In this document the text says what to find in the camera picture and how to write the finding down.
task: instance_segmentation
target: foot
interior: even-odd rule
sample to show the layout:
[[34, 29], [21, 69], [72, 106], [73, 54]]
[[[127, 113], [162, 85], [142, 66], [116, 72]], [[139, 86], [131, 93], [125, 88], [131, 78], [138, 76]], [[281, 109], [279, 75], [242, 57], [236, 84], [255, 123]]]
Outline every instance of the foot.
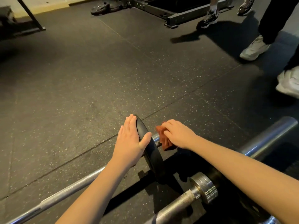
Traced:
[[277, 91], [299, 99], [299, 66], [283, 71], [277, 79]]
[[255, 0], [244, 0], [244, 3], [240, 6], [238, 10], [238, 16], [246, 16], [252, 8]]
[[258, 36], [246, 49], [241, 52], [240, 57], [244, 60], [253, 61], [260, 54], [266, 52], [270, 45], [263, 42], [263, 36]]
[[200, 28], [208, 28], [209, 25], [217, 23], [218, 15], [219, 15], [218, 10], [216, 10], [215, 12], [211, 10], [208, 11], [205, 18], [202, 21], [198, 22], [196, 29], [198, 30]]

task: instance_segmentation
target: person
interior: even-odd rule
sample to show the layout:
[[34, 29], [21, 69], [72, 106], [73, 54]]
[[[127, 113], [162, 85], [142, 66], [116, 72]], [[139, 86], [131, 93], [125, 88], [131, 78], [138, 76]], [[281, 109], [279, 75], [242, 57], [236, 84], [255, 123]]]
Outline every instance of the person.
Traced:
[[[162, 126], [167, 128], [164, 134], [173, 144], [206, 159], [271, 215], [286, 224], [298, 223], [299, 181], [197, 136], [179, 121], [168, 120]], [[150, 140], [151, 133], [147, 133], [139, 142], [136, 117], [132, 114], [127, 117], [118, 132], [112, 159], [56, 224], [99, 223], [121, 179], [141, 158]]]
[[[246, 16], [252, 8], [252, 5], [255, 0], [244, 0], [243, 4], [238, 9], [238, 16]], [[217, 23], [219, 10], [217, 9], [218, 0], [210, 1], [210, 9], [207, 12], [205, 18], [198, 22], [196, 29], [205, 29], [209, 25]]]
[[[298, 2], [299, 0], [271, 0], [260, 21], [258, 28], [260, 35], [241, 52], [240, 57], [244, 60], [253, 61], [260, 54], [266, 52], [286, 24]], [[299, 99], [299, 45], [278, 76], [276, 90]]]

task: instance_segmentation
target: forearm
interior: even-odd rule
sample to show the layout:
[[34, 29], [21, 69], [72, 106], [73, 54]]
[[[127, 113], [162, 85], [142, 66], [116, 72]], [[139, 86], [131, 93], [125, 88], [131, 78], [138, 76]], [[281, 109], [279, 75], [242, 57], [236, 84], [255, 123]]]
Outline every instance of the forearm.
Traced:
[[283, 223], [299, 220], [299, 181], [243, 154], [201, 137], [190, 144], [194, 151]]
[[126, 172], [125, 167], [110, 160], [102, 173], [68, 208], [56, 224], [99, 223], [109, 200]]

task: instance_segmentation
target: black weight plate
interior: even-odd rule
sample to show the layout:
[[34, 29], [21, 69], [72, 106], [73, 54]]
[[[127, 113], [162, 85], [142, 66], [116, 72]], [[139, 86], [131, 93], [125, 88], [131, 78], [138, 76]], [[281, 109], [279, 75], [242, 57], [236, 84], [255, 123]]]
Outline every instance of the black weight plate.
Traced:
[[[148, 132], [148, 130], [142, 122], [142, 120], [137, 115], [135, 116], [137, 117], [137, 132], [139, 135], [139, 140], [141, 141], [141, 139], [143, 139], [144, 135]], [[147, 164], [150, 166], [150, 169], [155, 174], [157, 182], [163, 183], [166, 176], [166, 170], [164, 167], [163, 158], [152, 138], [147, 147], [145, 148], [144, 157], [147, 161]]]

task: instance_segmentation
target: right hand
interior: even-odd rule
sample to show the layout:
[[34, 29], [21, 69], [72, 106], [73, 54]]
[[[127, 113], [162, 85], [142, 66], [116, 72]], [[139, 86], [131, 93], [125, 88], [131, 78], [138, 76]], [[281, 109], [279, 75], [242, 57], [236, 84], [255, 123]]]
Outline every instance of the right hand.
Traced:
[[164, 135], [177, 147], [190, 149], [190, 142], [194, 141], [197, 135], [187, 126], [174, 119], [162, 124], [167, 128]]

